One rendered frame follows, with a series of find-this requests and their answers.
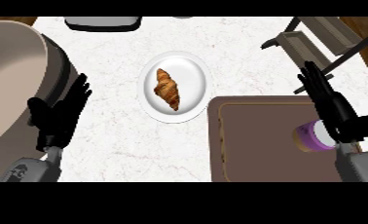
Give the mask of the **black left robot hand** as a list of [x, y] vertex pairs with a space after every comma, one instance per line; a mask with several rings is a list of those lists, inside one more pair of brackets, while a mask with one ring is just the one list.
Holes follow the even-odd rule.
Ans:
[[39, 128], [36, 150], [45, 152], [52, 146], [65, 148], [70, 145], [77, 124], [79, 115], [92, 94], [87, 76], [80, 74], [70, 88], [67, 96], [53, 106], [39, 97], [27, 101], [31, 115], [31, 123]]

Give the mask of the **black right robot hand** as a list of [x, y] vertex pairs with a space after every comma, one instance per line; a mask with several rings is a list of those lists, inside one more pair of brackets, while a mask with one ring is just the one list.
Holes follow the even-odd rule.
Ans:
[[337, 92], [314, 61], [306, 61], [297, 75], [315, 103], [319, 119], [336, 142], [350, 143], [368, 137], [368, 115], [359, 116]]

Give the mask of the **brown croissant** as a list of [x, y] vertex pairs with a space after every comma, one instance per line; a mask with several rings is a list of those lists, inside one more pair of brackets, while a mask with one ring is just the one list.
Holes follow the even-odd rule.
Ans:
[[169, 103], [172, 109], [178, 111], [181, 105], [179, 87], [170, 74], [163, 69], [157, 70], [157, 82], [158, 84], [154, 88], [154, 92]]

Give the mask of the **large beige pot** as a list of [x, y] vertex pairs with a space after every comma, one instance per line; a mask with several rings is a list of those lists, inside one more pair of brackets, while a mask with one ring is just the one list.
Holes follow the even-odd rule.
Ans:
[[0, 20], [0, 175], [19, 158], [43, 156], [27, 100], [39, 97], [52, 106], [77, 77], [55, 41], [25, 23]]

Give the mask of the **black and grey appliance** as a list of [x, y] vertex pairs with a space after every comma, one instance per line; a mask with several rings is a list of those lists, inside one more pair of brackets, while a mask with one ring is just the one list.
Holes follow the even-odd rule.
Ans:
[[87, 32], [129, 32], [141, 27], [142, 17], [65, 17], [71, 30]]

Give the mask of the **purple can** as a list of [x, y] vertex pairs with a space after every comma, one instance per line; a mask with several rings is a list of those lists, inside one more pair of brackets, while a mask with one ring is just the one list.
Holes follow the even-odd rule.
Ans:
[[294, 145], [303, 152], [322, 152], [336, 149], [337, 143], [321, 120], [299, 126], [291, 136]]

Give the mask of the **brown tray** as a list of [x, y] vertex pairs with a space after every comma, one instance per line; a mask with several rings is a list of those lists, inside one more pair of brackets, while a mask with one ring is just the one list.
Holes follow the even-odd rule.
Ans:
[[296, 128], [316, 119], [306, 95], [215, 97], [209, 103], [212, 180], [355, 181], [334, 150], [305, 152], [296, 146]]

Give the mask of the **white oval plate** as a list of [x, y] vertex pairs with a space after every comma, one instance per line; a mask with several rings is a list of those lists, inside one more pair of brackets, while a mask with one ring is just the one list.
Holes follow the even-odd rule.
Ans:
[[151, 118], [167, 124], [189, 121], [204, 111], [213, 81], [204, 61], [188, 52], [166, 52], [149, 60], [138, 80], [138, 99]]

